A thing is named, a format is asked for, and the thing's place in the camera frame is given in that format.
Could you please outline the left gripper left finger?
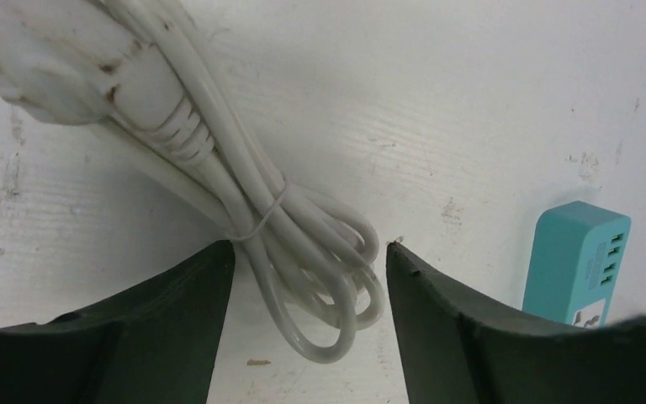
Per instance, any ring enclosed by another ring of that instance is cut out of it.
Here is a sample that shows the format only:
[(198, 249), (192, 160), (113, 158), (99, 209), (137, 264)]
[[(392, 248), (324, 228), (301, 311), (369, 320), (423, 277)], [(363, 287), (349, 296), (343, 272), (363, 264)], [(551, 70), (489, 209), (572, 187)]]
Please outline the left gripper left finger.
[(0, 403), (204, 403), (235, 269), (215, 242), (45, 324), (0, 328)]

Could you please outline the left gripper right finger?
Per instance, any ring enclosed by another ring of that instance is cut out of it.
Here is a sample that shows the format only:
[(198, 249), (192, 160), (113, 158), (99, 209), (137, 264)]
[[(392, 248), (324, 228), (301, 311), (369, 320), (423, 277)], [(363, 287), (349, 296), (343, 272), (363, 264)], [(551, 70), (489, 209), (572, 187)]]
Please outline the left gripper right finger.
[(527, 314), (399, 243), (390, 308), (412, 403), (646, 403), (646, 316), (583, 329)]

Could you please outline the teal power strip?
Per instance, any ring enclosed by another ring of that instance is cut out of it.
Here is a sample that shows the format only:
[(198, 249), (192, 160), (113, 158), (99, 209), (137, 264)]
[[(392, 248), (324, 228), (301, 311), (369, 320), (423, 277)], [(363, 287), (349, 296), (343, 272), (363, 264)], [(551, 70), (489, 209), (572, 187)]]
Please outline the teal power strip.
[(604, 326), (631, 224), (626, 215), (579, 200), (544, 211), (522, 310), (573, 327)]

